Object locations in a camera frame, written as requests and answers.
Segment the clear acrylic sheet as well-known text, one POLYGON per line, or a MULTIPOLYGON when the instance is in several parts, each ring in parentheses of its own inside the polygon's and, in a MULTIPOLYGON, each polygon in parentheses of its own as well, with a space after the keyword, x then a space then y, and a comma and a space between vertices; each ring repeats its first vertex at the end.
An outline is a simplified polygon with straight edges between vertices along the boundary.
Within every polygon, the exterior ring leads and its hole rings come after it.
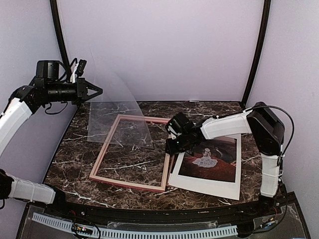
POLYGON ((93 84, 103 92, 90 101, 87 141, 153 149, 147 122, 126 83, 103 57, 94 50, 90 53, 94 66, 93 84))

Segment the canyon photo print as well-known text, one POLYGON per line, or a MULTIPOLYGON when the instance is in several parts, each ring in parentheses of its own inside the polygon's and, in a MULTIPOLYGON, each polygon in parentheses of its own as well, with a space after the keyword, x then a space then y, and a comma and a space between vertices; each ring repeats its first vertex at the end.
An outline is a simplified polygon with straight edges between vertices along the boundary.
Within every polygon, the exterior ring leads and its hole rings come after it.
POLYGON ((185 153, 178 175, 234 183, 236 180, 237 139, 219 137, 185 153))

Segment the white mat board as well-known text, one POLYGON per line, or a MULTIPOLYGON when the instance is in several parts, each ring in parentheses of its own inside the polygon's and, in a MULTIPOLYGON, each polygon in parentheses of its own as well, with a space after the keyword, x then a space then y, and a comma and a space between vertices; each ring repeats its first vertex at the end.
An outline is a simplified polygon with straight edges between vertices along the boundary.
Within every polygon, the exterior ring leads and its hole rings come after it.
POLYGON ((168 184, 173 187, 189 190, 192 192, 222 197, 226 199, 239 200, 241 187, 241 135, 228 135, 237 139, 236 180, 234 183, 214 181, 200 178, 192 178, 178 175, 183 157, 186 152, 176 156, 175 165, 169 177, 168 184))

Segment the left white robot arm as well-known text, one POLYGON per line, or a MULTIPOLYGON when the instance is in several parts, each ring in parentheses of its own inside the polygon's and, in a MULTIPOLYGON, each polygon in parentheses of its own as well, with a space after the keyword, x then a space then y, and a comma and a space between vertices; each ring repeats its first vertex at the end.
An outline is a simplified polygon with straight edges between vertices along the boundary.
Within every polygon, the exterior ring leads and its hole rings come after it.
MULTIPOLYGON (((71 69, 57 60, 41 60, 36 73, 28 85, 16 89, 10 96, 5 110, 0 115, 0 150, 3 152, 20 127, 40 107, 54 102, 63 104, 82 103, 102 94, 102 88, 83 78, 86 60, 74 60, 71 69), (71 69, 71 74, 60 75, 59 69, 71 69)), ((57 197, 57 190, 45 184, 34 183, 0 171, 0 199, 8 198, 50 205, 59 217, 70 213, 70 205, 57 197)))

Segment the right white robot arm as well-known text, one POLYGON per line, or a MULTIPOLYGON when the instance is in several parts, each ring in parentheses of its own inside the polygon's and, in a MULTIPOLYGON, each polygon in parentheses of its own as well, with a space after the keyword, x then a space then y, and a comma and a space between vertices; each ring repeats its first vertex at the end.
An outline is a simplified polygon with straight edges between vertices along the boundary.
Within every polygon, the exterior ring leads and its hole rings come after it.
POLYGON ((217 137, 252 134, 262 157, 260 194, 264 196, 255 204, 254 211, 259 216, 265 216, 274 207, 271 198, 277 193, 283 158, 289 146, 284 143, 284 123, 273 113, 274 109, 275 106, 258 102, 241 112, 204 118, 198 123, 178 113, 165 126, 171 136, 166 140, 165 152, 175 155, 217 137))

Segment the left black corner post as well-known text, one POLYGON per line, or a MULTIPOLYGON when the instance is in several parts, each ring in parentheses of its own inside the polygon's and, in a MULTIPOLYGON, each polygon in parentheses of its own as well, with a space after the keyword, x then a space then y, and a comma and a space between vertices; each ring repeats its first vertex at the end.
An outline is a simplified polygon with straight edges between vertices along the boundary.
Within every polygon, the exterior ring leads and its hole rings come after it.
POLYGON ((70 62, 69 62, 69 58, 68 58, 68 54, 67 54, 67 50, 66 50, 66 45, 65 45, 65 41, 64 41, 64 37, 63 37, 57 0, 50 0, 49 2, 50 2, 51 15, 52 15, 52 20, 53 20, 53 24, 54 24, 56 39, 57 39, 62 63, 65 66, 67 77, 70 77, 71 76, 71 70, 70 70, 70 66, 69 66, 70 62))

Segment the black corner post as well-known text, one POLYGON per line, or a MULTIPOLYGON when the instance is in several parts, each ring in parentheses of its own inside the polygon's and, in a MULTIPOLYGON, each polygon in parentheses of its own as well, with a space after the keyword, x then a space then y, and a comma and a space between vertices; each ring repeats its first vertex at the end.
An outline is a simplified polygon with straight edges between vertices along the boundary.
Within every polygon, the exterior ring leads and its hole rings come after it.
POLYGON ((63 37, 57 0, 50 0, 49 2, 50 2, 51 15, 52 15, 52 20, 53 20, 53 24, 54 24, 56 39, 57 39, 62 63, 65 66, 67 77, 70 77, 71 76, 71 70, 70 70, 70 66, 69 66, 70 62, 69 62, 69 58, 68 58, 68 54, 67 54, 67 50, 66 50, 66 45, 65 45, 65 41, 64 41, 64 37, 63 37))
POLYGON ((255 53, 254 53, 254 57, 252 60, 251 69, 250 69, 249 76, 247 79, 244 94, 243 94, 243 97, 242 97, 241 102, 240 102, 241 108, 246 108, 246 106, 247 106, 247 103, 248 103, 248 100, 249 100, 249 97, 250 97, 250 94, 251 94, 251 91, 253 88, 254 80, 255 80, 255 77, 257 74, 257 69, 258 69, 260 58, 262 55, 262 50, 263 50, 267 26, 268 26, 268 20, 269 20, 270 9, 271 9, 271 2, 272 2, 271 0, 264 0, 262 17, 261 17, 261 22, 260 22, 260 28, 259 28, 255 53))

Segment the right black corner post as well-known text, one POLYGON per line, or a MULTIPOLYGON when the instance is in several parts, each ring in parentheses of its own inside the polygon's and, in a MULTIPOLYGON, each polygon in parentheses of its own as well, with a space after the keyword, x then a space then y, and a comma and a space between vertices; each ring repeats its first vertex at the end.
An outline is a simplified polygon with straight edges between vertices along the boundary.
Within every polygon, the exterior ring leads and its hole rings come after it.
POLYGON ((263 50, 267 26, 268 26, 268 20, 269 20, 270 9, 271 9, 271 2, 272 2, 271 0, 264 0, 262 17, 261 17, 261 22, 260 22, 260 28, 259 28, 255 53, 254 53, 254 57, 252 60, 251 69, 250 69, 249 76, 247 79, 244 94, 243 94, 243 97, 242 97, 241 102, 240 102, 241 108, 246 108, 246 106, 247 106, 247 103, 248 103, 248 100, 249 100, 249 97, 250 97, 250 94, 251 94, 251 91, 253 88, 254 80, 255 80, 255 77, 257 74, 257 69, 258 69, 260 58, 262 55, 262 50, 263 50))

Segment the black front rail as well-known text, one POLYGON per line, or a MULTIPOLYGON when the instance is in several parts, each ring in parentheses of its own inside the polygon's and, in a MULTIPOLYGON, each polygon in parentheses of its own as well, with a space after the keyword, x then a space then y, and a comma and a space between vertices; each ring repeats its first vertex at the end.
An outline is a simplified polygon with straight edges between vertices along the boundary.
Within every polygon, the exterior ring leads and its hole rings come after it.
POLYGON ((269 207, 269 210, 266 210, 266 200, 206 209, 168 211, 111 209, 70 202, 49 206, 31 203, 28 208, 31 209, 32 206, 39 207, 40 212, 48 215, 75 219, 79 222, 90 221, 99 225, 105 225, 108 222, 164 224, 207 221, 244 224, 251 223, 259 216, 274 214, 275 209, 279 213, 283 212, 284 210, 281 207, 293 202, 295 198, 293 192, 277 196, 274 200, 274 205, 269 207))

